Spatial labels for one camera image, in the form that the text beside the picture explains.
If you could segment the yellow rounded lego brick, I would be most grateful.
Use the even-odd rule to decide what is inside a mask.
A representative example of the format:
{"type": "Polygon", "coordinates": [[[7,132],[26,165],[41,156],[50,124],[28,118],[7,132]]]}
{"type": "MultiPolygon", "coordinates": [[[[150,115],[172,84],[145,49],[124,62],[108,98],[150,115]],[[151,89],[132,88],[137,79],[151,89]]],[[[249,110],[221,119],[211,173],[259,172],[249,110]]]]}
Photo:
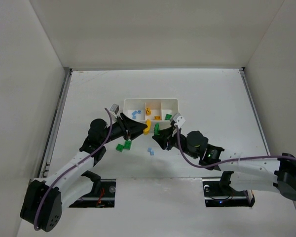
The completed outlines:
{"type": "Polygon", "coordinates": [[[151,128],[151,120],[147,119],[146,120],[146,128],[143,130],[143,134],[144,135],[148,135],[150,132],[150,128],[151,128]]]}

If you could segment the small green lego brick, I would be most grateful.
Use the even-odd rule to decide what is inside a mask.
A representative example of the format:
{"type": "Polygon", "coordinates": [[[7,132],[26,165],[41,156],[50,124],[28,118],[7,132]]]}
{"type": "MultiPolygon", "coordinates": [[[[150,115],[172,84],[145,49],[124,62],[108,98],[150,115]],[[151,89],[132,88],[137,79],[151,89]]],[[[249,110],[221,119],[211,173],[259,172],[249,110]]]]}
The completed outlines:
{"type": "Polygon", "coordinates": [[[170,114],[166,114],[166,116],[165,116],[165,120],[170,120],[171,119],[171,115],[170,114]]]}

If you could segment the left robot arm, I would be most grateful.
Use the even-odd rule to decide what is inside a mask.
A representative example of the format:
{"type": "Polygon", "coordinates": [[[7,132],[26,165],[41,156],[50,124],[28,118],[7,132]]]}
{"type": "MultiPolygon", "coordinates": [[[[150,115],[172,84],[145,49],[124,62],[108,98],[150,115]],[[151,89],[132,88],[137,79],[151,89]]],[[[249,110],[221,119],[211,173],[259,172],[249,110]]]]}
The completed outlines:
{"type": "Polygon", "coordinates": [[[99,175],[91,172],[106,153],[106,143],[117,138],[134,140],[151,130],[151,121],[138,122],[124,113],[110,122],[97,118],[90,124],[88,135],[77,154],[60,170],[43,180],[34,179],[27,187],[20,217],[31,223],[35,231],[49,232],[55,228],[62,211],[81,196],[101,185],[99,175]]]}

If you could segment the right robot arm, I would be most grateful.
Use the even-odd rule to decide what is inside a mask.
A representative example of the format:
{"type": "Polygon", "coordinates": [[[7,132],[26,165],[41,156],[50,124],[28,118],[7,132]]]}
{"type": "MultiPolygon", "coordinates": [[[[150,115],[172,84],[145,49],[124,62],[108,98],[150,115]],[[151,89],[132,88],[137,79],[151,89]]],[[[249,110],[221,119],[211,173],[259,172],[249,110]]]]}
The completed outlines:
{"type": "Polygon", "coordinates": [[[291,154],[222,159],[224,148],[209,144],[200,131],[182,135],[175,127],[160,130],[152,138],[163,150],[177,148],[193,167],[221,171],[219,186],[227,196],[256,190],[296,201],[296,157],[291,154]]]}

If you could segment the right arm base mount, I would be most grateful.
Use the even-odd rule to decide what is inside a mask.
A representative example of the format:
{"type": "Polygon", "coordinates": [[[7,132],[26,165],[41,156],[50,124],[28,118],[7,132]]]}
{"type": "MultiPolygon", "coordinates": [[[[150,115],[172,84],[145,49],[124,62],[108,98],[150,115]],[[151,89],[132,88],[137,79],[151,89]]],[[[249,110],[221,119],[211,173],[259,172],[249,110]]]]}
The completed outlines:
{"type": "Polygon", "coordinates": [[[206,207],[253,207],[256,200],[250,190],[236,191],[231,184],[232,171],[224,171],[220,178],[202,180],[206,207]]]}

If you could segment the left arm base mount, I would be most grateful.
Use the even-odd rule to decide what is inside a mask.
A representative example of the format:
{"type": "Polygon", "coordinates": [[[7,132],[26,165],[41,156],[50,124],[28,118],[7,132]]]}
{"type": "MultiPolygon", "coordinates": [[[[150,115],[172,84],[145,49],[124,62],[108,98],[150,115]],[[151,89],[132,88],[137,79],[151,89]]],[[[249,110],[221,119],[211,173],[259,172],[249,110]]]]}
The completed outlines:
{"type": "Polygon", "coordinates": [[[102,179],[91,171],[86,171],[82,176],[93,182],[92,189],[78,198],[69,208],[114,208],[116,179],[102,179]]]}

